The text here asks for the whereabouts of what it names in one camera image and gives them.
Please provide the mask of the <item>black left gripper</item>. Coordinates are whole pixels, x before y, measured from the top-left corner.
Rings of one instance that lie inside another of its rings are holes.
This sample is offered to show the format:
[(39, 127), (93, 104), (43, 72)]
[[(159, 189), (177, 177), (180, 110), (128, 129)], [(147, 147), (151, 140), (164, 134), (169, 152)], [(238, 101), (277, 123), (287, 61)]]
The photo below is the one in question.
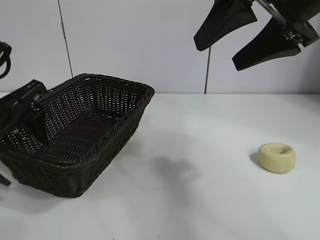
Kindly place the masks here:
[[(40, 97), (48, 91), (45, 85), (33, 79), (0, 99), (0, 132), (9, 133), (26, 125), (38, 141), (49, 145), (46, 132), (46, 115)], [(11, 181), (0, 174), (0, 184), (6, 187)]]

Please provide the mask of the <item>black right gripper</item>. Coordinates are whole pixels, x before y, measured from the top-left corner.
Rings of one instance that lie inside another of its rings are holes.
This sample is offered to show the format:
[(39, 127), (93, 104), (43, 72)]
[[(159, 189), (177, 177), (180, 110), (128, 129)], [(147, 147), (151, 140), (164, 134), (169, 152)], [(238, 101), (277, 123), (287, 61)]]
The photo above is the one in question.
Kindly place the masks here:
[[(261, 32), (233, 57), (237, 71), (270, 60), (293, 57), (320, 39), (310, 19), (320, 13), (318, 0), (259, 0), (271, 19)], [(249, 0), (215, 0), (193, 37), (202, 52), (229, 33), (257, 21)]]

